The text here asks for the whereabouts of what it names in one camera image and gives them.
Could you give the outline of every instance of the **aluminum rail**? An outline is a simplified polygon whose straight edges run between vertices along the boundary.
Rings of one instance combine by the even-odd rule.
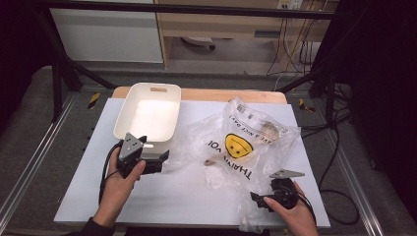
[[[318,114],[323,122],[326,122],[326,115],[324,113],[324,106],[322,105],[321,101],[317,101],[314,99],[315,106],[319,111]],[[331,141],[331,144],[335,147],[336,144],[336,133],[334,130],[327,129],[328,137]],[[350,165],[350,162],[346,156],[346,153],[343,150],[343,147],[339,145],[338,152],[337,152],[337,163],[342,172],[346,184],[350,190],[350,194],[354,202],[356,203],[357,207],[359,208],[359,212],[362,217],[362,221],[368,231],[369,235],[372,236],[383,236],[384,231],[378,221],[374,210],[359,182],[359,179],[356,177],[356,174]]]
[[[62,125],[64,124],[70,110],[73,106],[74,100],[77,97],[76,92],[70,92],[65,103],[62,114],[59,116],[56,122],[52,123],[49,126],[48,131],[31,157],[27,167],[21,174],[21,177],[15,184],[15,187],[10,192],[7,200],[0,208],[0,235],[3,234],[3,231],[6,229],[9,220],[12,218],[13,213],[18,207],[21,199],[23,198],[26,190],[28,189],[33,176],[35,175],[37,169],[39,168],[42,160],[46,156],[49,148],[51,147],[55,137],[60,131]]]

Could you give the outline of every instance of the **white table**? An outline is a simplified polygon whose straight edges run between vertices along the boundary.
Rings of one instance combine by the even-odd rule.
[[[113,136],[113,127],[123,101],[123,98],[107,100],[86,152],[55,215],[55,222],[84,223],[97,210],[102,167],[109,150],[118,142]],[[225,104],[218,101],[182,101],[177,129],[220,112]],[[297,126],[288,104],[248,105],[267,113],[281,124]],[[174,172],[162,171],[143,176],[117,222],[154,227],[237,227],[237,194],[231,188],[207,188],[203,168],[203,165],[191,163]],[[313,206],[318,226],[330,227],[301,139],[297,140],[285,168],[306,174],[296,181]],[[284,225],[275,213],[268,214],[263,221],[266,228]]]

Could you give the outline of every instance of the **finger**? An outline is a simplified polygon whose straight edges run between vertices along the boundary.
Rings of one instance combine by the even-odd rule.
[[[277,212],[280,215],[283,215],[287,209],[282,206],[279,202],[275,201],[274,199],[264,197],[264,202],[275,212]]]
[[[117,157],[119,155],[119,152],[120,152],[119,147],[117,147],[113,152],[111,152],[108,171],[107,171],[108,174],[111,174],[117,170]]]
[[[135,165],[131,173],[128,175],[128,177],[126,177],[126,180],[133,185],[141,177],[146,165],[147,163],[144,160],[141,160],[138,164]]]
[[[297,182],[294,181],[294,187],[297,190],[298,193],[304,195],[304,191],[300,188]]]

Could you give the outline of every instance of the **white cabinet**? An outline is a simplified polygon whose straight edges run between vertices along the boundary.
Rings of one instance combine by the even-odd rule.
[[[51,9],[51,13],[73,60],[162,63],[155,13],[67,9]]]

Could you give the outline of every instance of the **plastic bag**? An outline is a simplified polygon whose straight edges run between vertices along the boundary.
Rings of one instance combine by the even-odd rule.
[[[222,112],[178,132],[185,138],[174,138],[175,159],[165,161],[164,168],[205,163],[209,187],[233,186],[239,192],[239,229],[261,233],[264,227],[258,220],[268,211],[257,207],[250,192],[271,192],[269,175],[284,166],[300,130],[279,124],[236,97]]]

